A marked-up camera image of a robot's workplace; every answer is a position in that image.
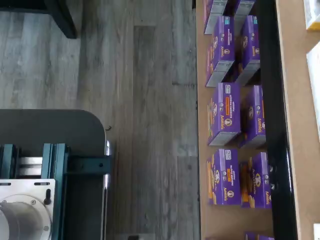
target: cereal box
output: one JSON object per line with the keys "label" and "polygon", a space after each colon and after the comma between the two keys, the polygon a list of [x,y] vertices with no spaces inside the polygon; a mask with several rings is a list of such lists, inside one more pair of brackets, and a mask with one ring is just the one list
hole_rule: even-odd
{"label": "cereal box", "polygon": [[236,83],[221,82],[207,105],[208,141],[223,146],[241,132],[240,88]]}
{"label": "cereal box", "polygon": [[248,183],[250,182],[250,171],[247,162],[241,162],[239,164],[240,172],[240,191],[241,191],[241,207],[250,208],[249,195],[248,195]]}
{"label": "cereal box", "polygon": [[228,0],[203,0],[204,34],[212,34],[219,16],[224,14]]}
{"label": "cereal box", "polygon": [[221,83],[235,61],[234,18],[219,16],[212,35],[212,61],[206,76],[206,87]]}
{"label": "cereal box", "polygon": [[248,184],[249,204],[251,208],[271,208],[271,193],[269,183],[269,167],[267,154],[260,152],[251,157],[248,162],[251,173]]}
{"label": "cereal box", "polygon": [[213,203],[240,205],[238,152],[236,149],[218,149],[211,159],[213,172]]}
{"label": "cereal box", "polygon": [[207,159],[206,161],[206,179],[207,179],[207,192],[208,192],[208,204],[212,205],[214,204],[213,199],[213,185],[214,185],[214,174],[213,174],[213,166],[211,157]]}
{"label": "cereal box", "polygon": [[262,236],[253,232],[245,233],[245,240],[275,240],[273,237]]}
{"label": "cereal box", "polygon": [[241,32],[242,53],[238,63],[238,77],[236,83],[246,85],[260,68],[260,48],[258,21],[256,16],[247,16]]}
{"label": "cereal box", "polygon": [[254,85],[241,103],[241,142],[239,147],[257,148],[266,142],[263,91]]}
{"label": "cereal box", "polygon": [[304,15],[307,30],[320,30],[319,0],[304,0]]}
{"label": "cereal box", "polygon": [[234,9],[234,34],[238,36],[256,0],[236,0]]}

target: gray wooden floor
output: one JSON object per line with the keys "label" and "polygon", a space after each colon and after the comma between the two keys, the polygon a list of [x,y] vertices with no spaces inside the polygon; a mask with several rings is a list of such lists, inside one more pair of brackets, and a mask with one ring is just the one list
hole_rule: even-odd
{"label": "gray wooden floor", "polygon": [[0,108],[94,113],[116,147],[109,233],[200,239],[192,0],[67,2],[76,40],[0,12]]}

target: wooden shelf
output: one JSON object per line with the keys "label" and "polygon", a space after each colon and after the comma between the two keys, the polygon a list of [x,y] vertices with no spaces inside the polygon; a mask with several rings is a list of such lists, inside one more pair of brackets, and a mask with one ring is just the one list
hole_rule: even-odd
{"label": "wooden shelf", "polygon": [[[302,0],[258,0],[261,82],[271,174],[272,214],[257,209],[207,205],[205,162],[216,150],[207,141],[206,49],[203,1],[196,2],[201,238],[243,239],[243,231],[274,231],[275,239],[312,240],[320,223],[320,143],[306,54],[320,32],[306,31]],[[240,150],[240,156],[250,152]]]}
{"label": "wooden shelf", "polygon": [[304,1],[277,0],[276,7],[297,234],[313,240],[313,224],[320,223],[320,143],[306,54],[320,32],[306,31]]}
{"label": "wooden shelf", "polygon": [[[219,240],[243,240],[245,231],[272,234],[272,211],[270,209],[246,209],[240,206],[207,204],[206,160],[217,150],[217,147],[207,146],[207,104],[215,89],[205,87],[206,52],[211,37],[203,33],[202,0],[196,2],[196,28],[201,239],[216,237]],[[241,91],[241,96],[244,97],[246,90]],[[239,149],[239,159],[248,159],[257,152]]]}

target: orange label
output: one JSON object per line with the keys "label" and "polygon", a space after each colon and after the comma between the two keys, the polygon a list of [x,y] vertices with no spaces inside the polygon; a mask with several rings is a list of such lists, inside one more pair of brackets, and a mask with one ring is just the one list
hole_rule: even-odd
{"label": "orange label", "polygon": [[226,170],[226,174],[227,174],[227,177],[228,177],[228,182],[231,182],[231,172],[230,172],[230,168],[228,168]]}
{"label": "orange label", "polygon": [[230,102],[229,102],[229,97],[228,96],[225,98],[225,114],[227,116],[230,115]]}
{"label": "orange label", "polygon": [[262,117],[265,118],[264,100],[262,100]]}
{"label": "orange label", "polygon": [[241,167],[241,197],[242,197],[242,202],[247,203],[249,202],[249,195],[248,195],[248,190],[247,190],[247,165],[243,165]]}
{"label": "orange label", "polygon": [[207,161],[207,183],[208,183],[208,198],[212,199],[212,186],[211,186],[211,163],[209,161]]}

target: cardboard box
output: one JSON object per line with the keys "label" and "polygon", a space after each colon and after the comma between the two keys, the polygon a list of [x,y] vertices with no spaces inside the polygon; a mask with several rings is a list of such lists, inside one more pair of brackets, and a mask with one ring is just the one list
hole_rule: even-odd
{"label": "cardboard box", "polygon": [[256,16],[247,16],[241,31],[241,60],[237,63],[235,82],[245,86],[260,68],[260,48],[258,20]]}
{"label": "cardboard box", "polygon": [[250,14],[256,0],[236,0],[234,8],[234,34],[238,36],[245,23],[246,17]]}
{"label": "cardboard box", "polygon": [[320,42],[306,55],[313,96],[316,125],[320,141]]}
{"label": "cardboard box", "polygon": [[212,72],[207,72],[206,87],[221,83],[235,61],[234,18],[219,16],[212,35]]}
{"label": "cardboard box", "polygon": [[211,160],[214,178],[213,203],[240,205],[238,152],[236,149],[218,149]]}
{"label": "cardboard box", "polygon": [[224,14],[228,0],[203,0],[204,34],[213,34],[217,19]]}
{"label": "cardboard box", "polygon": [[239,147],[257,148],[266,143],[263,91],[254,85],[241,103],[241,141]]}
{"label": "cardboard box", "polygon": [[304,0],[304,15],[307,30],[320,30],[319,0]]}
{"label": "cardboard box", "polygon": [[245,233],[245,240],[275,240],[273,237],[263,236],[253,232]]}
{"label": "cardboard box", "polygon": [[251,172],[248,184],[249,204],[251,208],[271,208],[271,192],[267,154],[260,152],[248,162]]}
{"label": "cardboard box", "polygon": [[240,88],[236,83],[221,82],[207,105],[208,141],[223,146],[241,132]]}

